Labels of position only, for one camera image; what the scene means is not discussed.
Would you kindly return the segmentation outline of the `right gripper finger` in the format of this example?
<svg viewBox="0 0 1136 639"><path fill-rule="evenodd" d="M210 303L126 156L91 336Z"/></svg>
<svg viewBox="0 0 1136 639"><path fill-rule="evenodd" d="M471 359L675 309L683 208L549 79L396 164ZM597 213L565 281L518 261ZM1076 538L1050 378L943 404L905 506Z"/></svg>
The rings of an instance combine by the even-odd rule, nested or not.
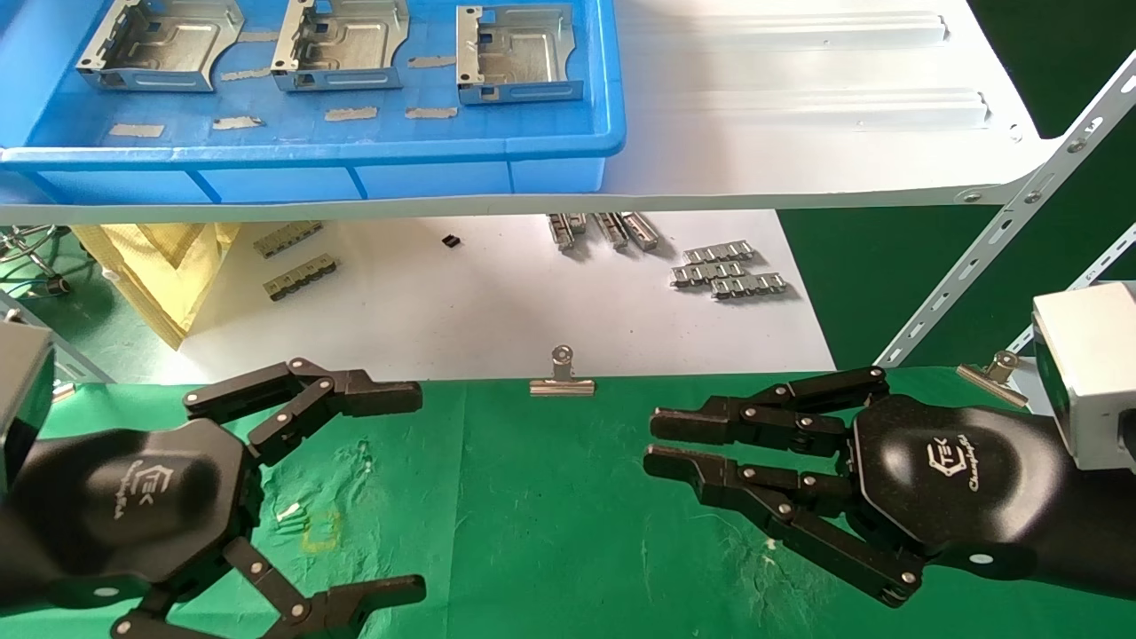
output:
<svg viewBox="0 0 1136 639"><path fill-rule="evenodd" d="M850 518L864 504L851 478L659 445L648 446L643 468L651 478L687 483L699 504L743 515L767 537L891 608L904 606L924 583L924 559L872 546L836 525L837 517Z"/></svg>
<svg viewBox="0 0 1136 639"><path fill-rule="evenodd" d="M707 445L763 446L829 458L847 443L847 425L832 413L869 406L891 393L882 368L779 382L749 397L712 396L698 410L655 409L658 439Z"/></svg>

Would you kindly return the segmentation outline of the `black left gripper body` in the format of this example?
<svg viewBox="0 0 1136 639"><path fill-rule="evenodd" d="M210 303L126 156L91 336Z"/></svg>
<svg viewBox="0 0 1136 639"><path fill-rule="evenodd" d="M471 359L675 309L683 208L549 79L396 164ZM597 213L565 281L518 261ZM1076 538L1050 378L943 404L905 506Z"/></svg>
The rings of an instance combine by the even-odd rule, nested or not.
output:
<svg viewBox="0 0 1136 639"><path fill-rule="evenodd" d="M3 614L195 598L261 501L258 462L210 420L41 439L3 497Z"/></svg>

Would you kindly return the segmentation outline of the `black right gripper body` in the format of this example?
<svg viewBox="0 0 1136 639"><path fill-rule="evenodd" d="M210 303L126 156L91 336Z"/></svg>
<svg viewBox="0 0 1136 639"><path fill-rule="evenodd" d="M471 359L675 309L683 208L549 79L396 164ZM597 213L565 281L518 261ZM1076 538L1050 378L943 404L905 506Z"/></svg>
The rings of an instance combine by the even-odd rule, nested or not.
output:
<svg viewBox="0 0 1136 639"><path fill-rule="evenodd" d="M852 421L857 532L926 563L1133 599L1133 474L1081 470L1054 421L905 395Z"/></svg>

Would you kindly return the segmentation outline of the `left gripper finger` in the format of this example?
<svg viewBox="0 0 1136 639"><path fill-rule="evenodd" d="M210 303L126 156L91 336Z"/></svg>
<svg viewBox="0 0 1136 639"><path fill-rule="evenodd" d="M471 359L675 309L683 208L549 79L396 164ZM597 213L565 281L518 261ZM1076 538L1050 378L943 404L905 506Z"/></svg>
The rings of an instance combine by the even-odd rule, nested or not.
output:
<svg viewBox="0 0 1136 639"><path fill-rule="evenodd" d="M331 587L304 597L244 537L224 546L222 556L279 614L264 638L358 638L375 611L419 603L427 594L425 579L411 574ZM112 638L212 638L168 622L175 599L166 590L151 589L114 623Z"/></svg>
<svg viewBox="0 0 1136 639"><path fill-rule="evenodd" d="M312 360L281 360L187 392L190 418L218 424L272 409L248 433L248 451L272 468L340 415L370 417L421 409L418 382L377 382L364 370L325 370Z"/></svg>

